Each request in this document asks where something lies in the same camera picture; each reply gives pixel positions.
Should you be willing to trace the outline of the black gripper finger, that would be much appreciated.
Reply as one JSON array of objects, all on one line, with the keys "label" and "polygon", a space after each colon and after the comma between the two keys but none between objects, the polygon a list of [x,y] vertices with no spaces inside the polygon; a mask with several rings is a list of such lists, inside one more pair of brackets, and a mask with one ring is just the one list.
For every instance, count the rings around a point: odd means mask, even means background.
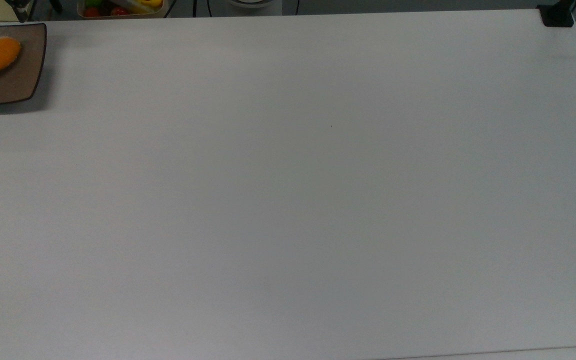
[{"label": "black gripper finger", "polygon": [[32,0],[10,0],[10,7],[19,23],[25,23],[30,18],[32,6]]}]

